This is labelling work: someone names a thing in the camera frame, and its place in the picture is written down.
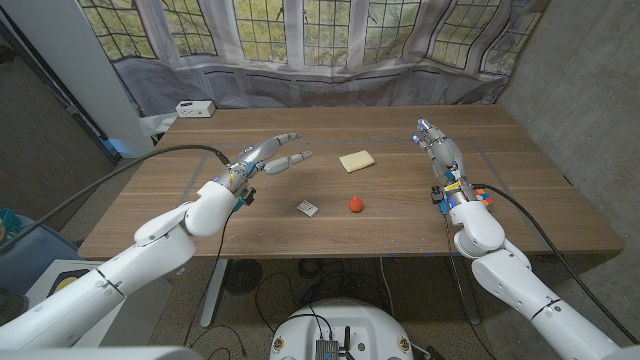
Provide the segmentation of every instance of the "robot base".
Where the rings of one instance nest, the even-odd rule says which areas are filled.
[[[355,360],[412,360],[413,353],[406,331],[389,314],[363,301],[339,298],[324,299],[312,304],[313,310],[331,324],[333,340],[344,346],[345,328],[349,327],[350,341],[346,349]],[[304,307],[291,316],[313,314]],[[324,340],[329,339],[329,328],[322,320],[320,327]],[[316,340],[320,339],[318,323],[313,316],[291,319],[282,324],[273,337],[271,360],[317,359]],[[337,360],[338,355],[321,356],[321,360]]]

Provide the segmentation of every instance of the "table leg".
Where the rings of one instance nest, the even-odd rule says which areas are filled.
[[[228,263],[228,259],[218,259],[216,268],[211,275],[207,295],[204,299],[204,306],[202,307],[202,317],[200,318],[200,326],[203,328],[208,328],[213,325],[213,319],[218,309],[218,300],[222,297],[222,284],[224,283],[224,276],[227,273]]]
[[[480,315],[476,299],[473,297],[471,283],[467,274],[467,268],[464,266],[464,259],[461,256],[449,256],[449,268],[451,275],[456,281],[464,312],[467,314],[469,322],[474,325],[480,325]]]

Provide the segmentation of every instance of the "red ball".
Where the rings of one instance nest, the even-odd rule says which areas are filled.
[[[354,196],[351,198],[351,200],[349,200],[349,210],[353,212],[360,212],[362,211],[363,207],[364,207],[364,204],[362,203],[362,200],[360,200],[359,197]]]

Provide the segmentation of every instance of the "yellow sponge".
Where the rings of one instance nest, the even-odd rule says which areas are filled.
[[[375,161],[367,150],[340,157],[340,162],[347,172],[354,172],[373,164]]]

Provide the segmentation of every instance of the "blue connector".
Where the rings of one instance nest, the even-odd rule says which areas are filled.
[[[438,210],[440,210],[440,214],[447,215],[447,204],[445,202],[439,203]]]

